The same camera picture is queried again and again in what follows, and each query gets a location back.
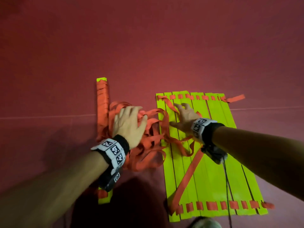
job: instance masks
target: person's left hand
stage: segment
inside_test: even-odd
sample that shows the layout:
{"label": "person's left hand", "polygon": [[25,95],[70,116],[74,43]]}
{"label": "person's left hand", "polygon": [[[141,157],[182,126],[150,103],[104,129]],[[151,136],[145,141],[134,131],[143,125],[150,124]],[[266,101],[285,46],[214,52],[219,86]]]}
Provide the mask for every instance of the person's left hand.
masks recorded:
{"label": "person's left hand", "polygon": [[113,126],[113,137],[116,134],[123,136],[129,143],[130,149],[138,146],[147,125],[148,116],[144,115],[138,127],[137,115],[141,106],[127,106],[116,114]]}

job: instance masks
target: person's right arm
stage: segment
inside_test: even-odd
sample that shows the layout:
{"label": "person's right arm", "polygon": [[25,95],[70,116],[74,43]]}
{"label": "person's right arm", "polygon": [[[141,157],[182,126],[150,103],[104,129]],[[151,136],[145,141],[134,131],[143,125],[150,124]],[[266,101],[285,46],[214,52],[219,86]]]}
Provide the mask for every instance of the person's right arm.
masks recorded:
{"label": "person's right arm", "polygon": [[[179,123],[170,122],[186,133],[199,116],[187,104],[175,105]],[[253,173],[304,201],[304,144],[293,139],[221,126],[212,142]]]}

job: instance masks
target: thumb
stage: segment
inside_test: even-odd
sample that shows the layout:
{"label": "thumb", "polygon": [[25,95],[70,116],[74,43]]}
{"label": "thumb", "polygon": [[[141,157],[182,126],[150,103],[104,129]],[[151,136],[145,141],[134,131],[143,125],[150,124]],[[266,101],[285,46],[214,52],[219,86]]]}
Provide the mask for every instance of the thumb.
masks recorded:
{"label": "thumb", "polygon": [[147,121],[148,121],[148,115],[145,114],[142,118],[140,126],[138,127],[139,131],[142,132],[142,134],[145,132]]}
{"label": "thumb", "polygon": [[180,122],[169,122],[170,126],[173,126],[174,128],[180,130],[182,128],[182,125]]}

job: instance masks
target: white wristband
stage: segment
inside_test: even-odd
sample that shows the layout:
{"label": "white wristband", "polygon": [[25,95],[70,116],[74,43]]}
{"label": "white wristband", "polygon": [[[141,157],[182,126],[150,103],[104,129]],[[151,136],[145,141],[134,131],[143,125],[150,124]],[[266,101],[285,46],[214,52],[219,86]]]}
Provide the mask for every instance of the white wristband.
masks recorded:
{"label": "white wristband", "polygon": [[110,158],[111,163],[113,165],[111,175],[115,174],[116,171],[119,170],[125,163],[126,154],[117,141],[107,138],[103,140],[99,145],[91,148],[91,150],[97,149],[104,151],[106,155]]}
{"label": "white wristband", "polygon": [[193,132],[194,137],[203,141],[202,134],[205,129],[205,126],[209,125],[212,122],[217,122],[217,121],[208,119],[208,118],[199,118],[195,122],[193,122],[193,124],[191,126],[191,130]]}

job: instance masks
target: hand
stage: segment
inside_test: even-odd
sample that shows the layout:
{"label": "hand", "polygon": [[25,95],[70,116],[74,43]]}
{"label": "hand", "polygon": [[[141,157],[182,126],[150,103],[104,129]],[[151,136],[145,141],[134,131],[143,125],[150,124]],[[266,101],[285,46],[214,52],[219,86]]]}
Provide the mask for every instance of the hand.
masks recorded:
{"label": "hand", "polygon": [[129,143],[130,149],[138,146],[147,125],[148,116],[144,115],[138,127],[137,115],[141,106],[127,106],[115,115],[113,137],[116,134],[123,136]]}
{"label": "hand", "polygon": [[192,123],[200,118],[200,116],[197,115],[187,103],[182,103],[181,105],[174,103],[174,106],[176,106],[179,111],[180,122],[170,122],[170,126],[173,126],[186,134],[191,134]]}

